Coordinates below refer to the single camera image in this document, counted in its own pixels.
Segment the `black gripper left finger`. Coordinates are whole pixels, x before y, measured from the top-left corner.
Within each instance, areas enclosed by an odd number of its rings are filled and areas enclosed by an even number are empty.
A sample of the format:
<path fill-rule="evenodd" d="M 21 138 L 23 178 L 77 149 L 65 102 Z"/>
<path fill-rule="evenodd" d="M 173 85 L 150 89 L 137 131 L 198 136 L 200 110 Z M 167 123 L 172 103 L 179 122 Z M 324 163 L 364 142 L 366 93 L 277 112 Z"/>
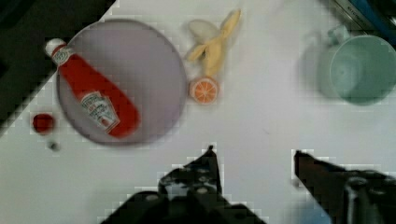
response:
<path fill-rule="evenodd" d="M 213 147 L 163 176 L 156 191 L 132 195 L 101 224 L 266 224 L 245 205 L 222 196 Z"/>

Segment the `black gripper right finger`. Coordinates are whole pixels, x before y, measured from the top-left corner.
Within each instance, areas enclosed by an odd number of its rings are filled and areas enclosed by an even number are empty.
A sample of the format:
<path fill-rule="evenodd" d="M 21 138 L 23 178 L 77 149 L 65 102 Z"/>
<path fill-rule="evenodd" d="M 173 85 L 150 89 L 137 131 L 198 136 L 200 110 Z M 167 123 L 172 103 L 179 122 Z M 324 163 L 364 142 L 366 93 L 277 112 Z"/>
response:
<path fill-rule="evenodd" d="M 376 170 L 347 170 L 296 151 L 294 173 L 332 224 L 396 224 L 395 178 Z"/>

